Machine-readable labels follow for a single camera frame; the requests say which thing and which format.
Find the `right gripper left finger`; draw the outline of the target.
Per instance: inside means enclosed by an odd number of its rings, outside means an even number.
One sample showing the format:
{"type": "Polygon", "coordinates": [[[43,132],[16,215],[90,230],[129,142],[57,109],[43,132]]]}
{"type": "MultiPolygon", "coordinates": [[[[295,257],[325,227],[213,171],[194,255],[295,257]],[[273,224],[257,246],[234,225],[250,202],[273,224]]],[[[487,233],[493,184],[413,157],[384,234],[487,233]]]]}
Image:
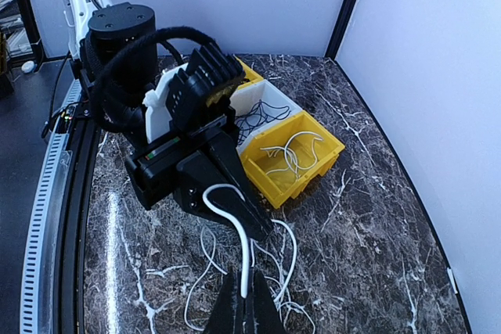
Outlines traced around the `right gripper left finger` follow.
{"type": "Polygon", "coordinates": [[[242,334],[244,299],[240,295],[240,274],[230,270],[205,325],[203,334],[242,334]]]}

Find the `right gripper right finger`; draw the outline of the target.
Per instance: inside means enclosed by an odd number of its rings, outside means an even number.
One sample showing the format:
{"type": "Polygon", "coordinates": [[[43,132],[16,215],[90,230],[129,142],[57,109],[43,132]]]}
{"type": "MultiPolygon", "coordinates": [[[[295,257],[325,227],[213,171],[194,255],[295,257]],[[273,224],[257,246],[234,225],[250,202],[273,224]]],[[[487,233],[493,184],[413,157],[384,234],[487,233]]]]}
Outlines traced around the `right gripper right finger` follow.
{"type": "Polygon", "coordinates": [[[249,292],[245,299],[244,318],[245,333],[286,333],[265,276],[258,269],[252,269],[249,292]]]}

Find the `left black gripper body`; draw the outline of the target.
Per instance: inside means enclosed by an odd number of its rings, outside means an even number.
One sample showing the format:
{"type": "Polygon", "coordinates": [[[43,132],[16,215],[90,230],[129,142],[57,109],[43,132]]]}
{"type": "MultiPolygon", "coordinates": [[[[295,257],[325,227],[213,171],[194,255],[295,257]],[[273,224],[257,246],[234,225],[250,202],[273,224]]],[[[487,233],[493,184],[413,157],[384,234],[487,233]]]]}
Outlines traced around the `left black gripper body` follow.
{"type": "Polygon", "coordinates": [[[224,113],[196,131],[169,131],[126,158],[132,188],[150,210],[172,194],[188,214],[215,219],[202,194],[214,184],[241,187],[234,113],[224,113]]]}

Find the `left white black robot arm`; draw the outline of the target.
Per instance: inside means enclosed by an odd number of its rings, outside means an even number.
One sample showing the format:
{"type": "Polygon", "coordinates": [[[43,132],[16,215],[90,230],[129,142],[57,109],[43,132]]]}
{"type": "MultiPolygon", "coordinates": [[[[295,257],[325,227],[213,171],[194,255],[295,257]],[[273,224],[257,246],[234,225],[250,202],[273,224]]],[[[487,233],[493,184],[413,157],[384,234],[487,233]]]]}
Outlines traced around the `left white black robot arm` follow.
{"type": "Polygon", "coordinates": [[[149,6],[64,1],[74,76],[96,125],[131,143],[125,167],[143,207],[173,196],[189,214],[266,239],[271,218],[236,150],[230,99],[243,64],[195,28],[157,28],[149,6]]]}

